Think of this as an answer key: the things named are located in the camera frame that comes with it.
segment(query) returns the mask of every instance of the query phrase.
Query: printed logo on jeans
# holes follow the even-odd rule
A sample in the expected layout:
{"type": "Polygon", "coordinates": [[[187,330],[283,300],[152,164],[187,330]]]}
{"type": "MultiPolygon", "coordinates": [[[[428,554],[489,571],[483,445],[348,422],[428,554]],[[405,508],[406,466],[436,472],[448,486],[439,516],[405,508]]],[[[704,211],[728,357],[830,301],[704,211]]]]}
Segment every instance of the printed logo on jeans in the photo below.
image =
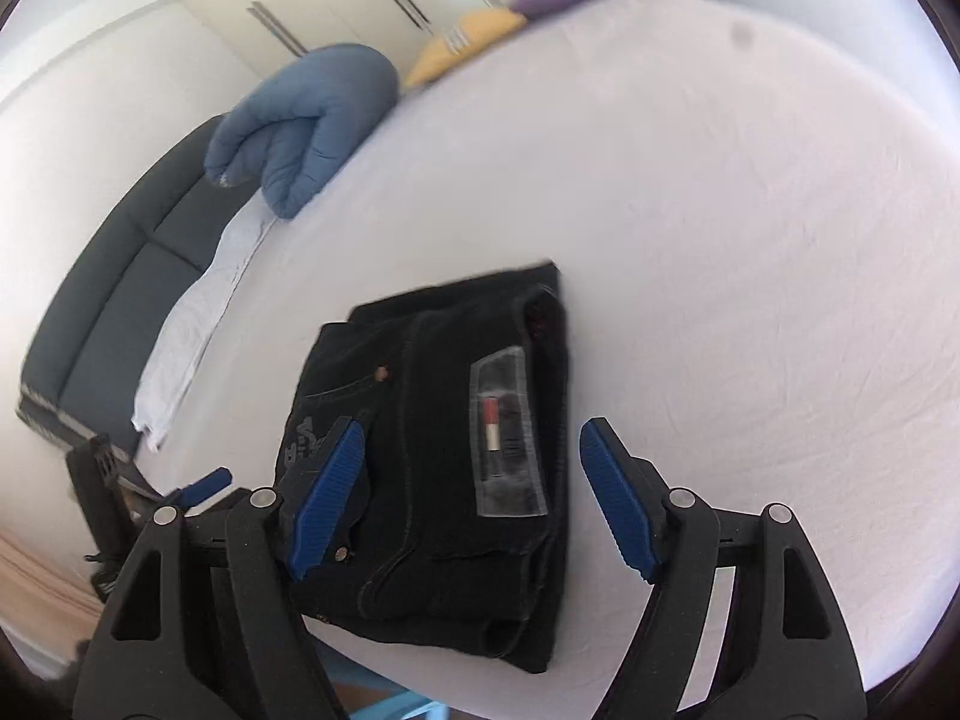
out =
{"type": "Polygon", "coordinates": [[[320,440],[313,432],[313,418],[306,416],[304,421],[296,426],[296,440],[283,453],[283,467],[289,469],[296,461],[304,459],[316,449],[319,443],[320,440]]]}

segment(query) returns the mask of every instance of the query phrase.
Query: metal screw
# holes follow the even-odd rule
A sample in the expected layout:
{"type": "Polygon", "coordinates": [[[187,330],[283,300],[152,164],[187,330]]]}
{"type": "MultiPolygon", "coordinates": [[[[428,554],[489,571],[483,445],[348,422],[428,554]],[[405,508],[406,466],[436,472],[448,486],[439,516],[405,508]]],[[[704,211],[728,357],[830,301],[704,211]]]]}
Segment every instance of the metal screw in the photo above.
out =
{"type": "Polygon", "coordinates": [[[266,509],[277,502],[277,494],[270,488],[260,488],[253,490],[250,496],[250,505],[255,509],[266,509]]]}
{"type": "Polygon", "coordinates": [[[157,525],[169,525],[176,519],[176,509],[172,506],[161,506],[154,512],[154,522],[157,525]]]}
{"type": "Polygon", "coordinates": [[[787,522],[793,519],[793,512],[791,512],[790,509],[787,509],[787,507],[781,503],[775,503],[770,507],[770,509],[767,509],[767,511],[770,512],[770,518],[774,522],[779,522],[782,525],[785,525],[787,522]]]}
{"type": "Polygon", "coordinates": [[[686,488],[676,488],[670,490],[670,503],[678,509],[689,509],[697,502],[697,496],[690,493],[686,488]]]}

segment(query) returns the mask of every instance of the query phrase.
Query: blue gripper pad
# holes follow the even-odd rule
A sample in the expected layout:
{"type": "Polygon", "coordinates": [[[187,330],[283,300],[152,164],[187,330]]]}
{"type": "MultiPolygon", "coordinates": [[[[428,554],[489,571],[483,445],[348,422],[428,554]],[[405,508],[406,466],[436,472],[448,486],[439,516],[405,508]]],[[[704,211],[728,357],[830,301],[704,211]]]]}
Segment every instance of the blue gripper pad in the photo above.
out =
{"type": "Polygon", "coordinates": [[[661,563],[654,552],[650,517],[596,422],[589,420],[580,431],[580,463],[624,562],[652,583],[661,563]]]}
{"type": "Polygon", "coordinates": [[[220,490],[225,490],[232,481],[233,476],[229,469],[221,466],[219,469],[210,471],[203,479],[194,482],[192,485],[186,485],[176,495],[176,504],[184,512],[186,509],[193,509],[195,506],[200,506],[206,499],[212,498],[220,490]]]}
{"type": "Polygon", "coordinates": [[[295,581],[323,560],[363,461],[363,428],[351,422],[296,513],[287,555],[287,569],[295,581]]]}

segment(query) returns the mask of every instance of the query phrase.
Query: white pillowcase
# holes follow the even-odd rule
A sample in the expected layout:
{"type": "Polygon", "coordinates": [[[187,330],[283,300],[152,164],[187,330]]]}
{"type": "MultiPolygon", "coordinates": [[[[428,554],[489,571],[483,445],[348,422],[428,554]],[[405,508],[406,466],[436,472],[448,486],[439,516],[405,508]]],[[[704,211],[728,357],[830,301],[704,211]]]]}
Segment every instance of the white pillowcase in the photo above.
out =
{"type": "Polygon", "coordinates": [[[152,451],[160,449],[233,291],[276,220],[257,190],[224,228],[206,273],[163,322],[140,375],[131,418],[152,451]]]}

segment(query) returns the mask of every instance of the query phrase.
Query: blue pillow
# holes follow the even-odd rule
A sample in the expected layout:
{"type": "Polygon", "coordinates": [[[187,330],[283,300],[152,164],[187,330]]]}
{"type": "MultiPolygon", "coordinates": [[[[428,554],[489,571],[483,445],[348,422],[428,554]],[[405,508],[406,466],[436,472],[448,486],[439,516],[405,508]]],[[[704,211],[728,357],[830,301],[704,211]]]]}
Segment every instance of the blue pillow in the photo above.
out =
{"type": "Polygon", "coordinates": [[[399,85],[390,60],[370,47],[310,52],[224,117],[206,177],[221,186],[259,177],[274,213],[294,218],[397,104],[399,85]]]}

